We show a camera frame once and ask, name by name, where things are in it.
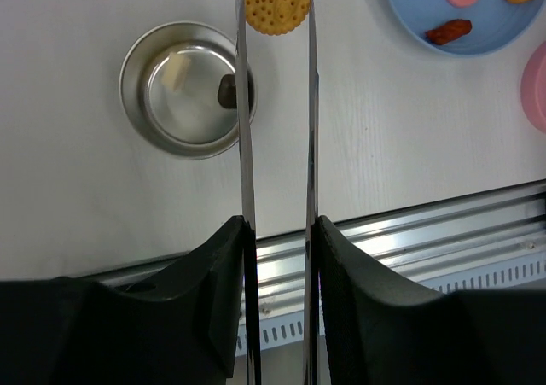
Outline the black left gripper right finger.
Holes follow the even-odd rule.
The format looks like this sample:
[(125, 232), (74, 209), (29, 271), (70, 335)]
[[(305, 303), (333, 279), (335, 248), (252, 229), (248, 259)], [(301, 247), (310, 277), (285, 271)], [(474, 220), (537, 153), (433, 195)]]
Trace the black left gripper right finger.
[(314, 227), (328, 366), (334, 384), (542, 384), (545, 294), (442, 294)]

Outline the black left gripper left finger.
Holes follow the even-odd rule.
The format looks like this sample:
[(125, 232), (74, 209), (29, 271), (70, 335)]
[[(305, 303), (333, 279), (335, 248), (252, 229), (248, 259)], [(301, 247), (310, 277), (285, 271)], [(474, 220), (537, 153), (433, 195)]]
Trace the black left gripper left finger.
[(235, 216), (128, 289), (72, 277), (2, 282), (2, 383), (225, 383), (246, 242)]

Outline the steel serving tongs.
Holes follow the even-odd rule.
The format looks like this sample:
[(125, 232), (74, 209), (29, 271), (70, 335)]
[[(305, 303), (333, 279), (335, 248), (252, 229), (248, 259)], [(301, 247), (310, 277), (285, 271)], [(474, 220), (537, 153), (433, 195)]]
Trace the steel serving tongs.
[(235, 0), (235, 79), (242, 215), (256, 240), (303, 231), (303, 310), (260, 317), (258, 246), (246, 254), (244, 323), (250, 381), (261, 381), (260, 353), (276, 337), (303, 342), (303, 381), (319, 381), (319, 277), (311, 228), (318, 215), (319, 74), (314, 0), (294, 30), (269, 36), (246, 20)]

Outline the dark brown chocolate piece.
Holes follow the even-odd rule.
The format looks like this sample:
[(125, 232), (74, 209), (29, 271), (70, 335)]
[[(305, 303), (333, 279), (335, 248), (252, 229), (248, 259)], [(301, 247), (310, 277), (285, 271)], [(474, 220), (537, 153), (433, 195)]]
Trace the dark brown chocolate piece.
[(218, 104), (225, 109), (236, 109), (236, 79), (233, 73), (225, 74), (219, 82)]

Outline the black steel lunch box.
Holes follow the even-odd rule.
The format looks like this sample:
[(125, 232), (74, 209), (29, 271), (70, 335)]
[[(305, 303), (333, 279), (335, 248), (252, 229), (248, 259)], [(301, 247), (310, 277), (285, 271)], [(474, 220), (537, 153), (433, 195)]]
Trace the black steel lunch box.
[(150, 144), (187, 160), (220, 155), (238, 140), (236, 109), (218, 104), (220, 79), (235, 75), (235, 43), (191, 21), (157, 26), (129, 49), (119, 99)]

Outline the yellow round cracker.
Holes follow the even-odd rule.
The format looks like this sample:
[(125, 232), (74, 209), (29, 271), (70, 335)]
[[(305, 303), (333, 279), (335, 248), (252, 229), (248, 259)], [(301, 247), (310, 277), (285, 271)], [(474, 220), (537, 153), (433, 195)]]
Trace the yellow round cracker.
[(311, 0), (244, 0), (247, 23), (257, 32), (279, 36), (306, 18)]

